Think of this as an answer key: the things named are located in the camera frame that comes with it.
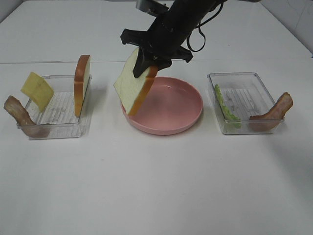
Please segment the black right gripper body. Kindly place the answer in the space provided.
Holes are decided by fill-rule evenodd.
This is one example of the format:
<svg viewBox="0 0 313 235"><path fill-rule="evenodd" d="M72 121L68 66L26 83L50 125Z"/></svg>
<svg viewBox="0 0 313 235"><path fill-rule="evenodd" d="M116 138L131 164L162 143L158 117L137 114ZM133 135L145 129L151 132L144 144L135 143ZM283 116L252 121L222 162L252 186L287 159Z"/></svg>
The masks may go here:
<svg viewBox="0 0 313 235"><path fill-rule="evenodd" d="M181 44L190 32L184 32L178 18L160 14L147 31L124 29L120 38L123 44L138 46L142 60L182 59L189 62L193 55Z"/></svg>

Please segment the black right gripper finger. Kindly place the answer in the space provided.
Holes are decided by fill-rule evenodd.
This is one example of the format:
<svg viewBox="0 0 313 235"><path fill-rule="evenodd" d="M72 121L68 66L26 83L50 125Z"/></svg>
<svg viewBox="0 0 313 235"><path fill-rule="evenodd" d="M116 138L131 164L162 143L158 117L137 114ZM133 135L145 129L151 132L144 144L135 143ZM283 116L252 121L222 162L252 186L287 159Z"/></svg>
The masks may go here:
<svg viewBox="0 0 313 235"><path fill-rule="evenodd" d="M155 59L153 62L157 66L158 71L169 68L172 65L171 59L168 60L168 59L158 58L158 59Z"/></svg>
<svg viewBox="0 0 313 235"><path fill-rule="evenodd" d="M135 78L139 78L148 67L155 67L156 62L151 52L143 47L138 48L137 59L133 69Z"/></svg>

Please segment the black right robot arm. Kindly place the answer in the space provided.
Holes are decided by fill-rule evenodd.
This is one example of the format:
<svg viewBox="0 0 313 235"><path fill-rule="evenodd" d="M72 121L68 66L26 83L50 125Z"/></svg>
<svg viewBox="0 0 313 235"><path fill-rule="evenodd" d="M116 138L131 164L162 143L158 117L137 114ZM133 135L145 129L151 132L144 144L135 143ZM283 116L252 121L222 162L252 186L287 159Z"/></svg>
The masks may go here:
<svg viewBox="0 0 313 235"><path fill-rule="evenodd" d="M173 59L189 62L193 55L191 49L182 47L183 42L202 25L208 12L223 4L222 0L176 0L167 7L154 0L138 0L136 8L155 20L147 31L124 29L120 36L123 44L139 47L134 77L138 78L149 66L168 68Z"/></svg>

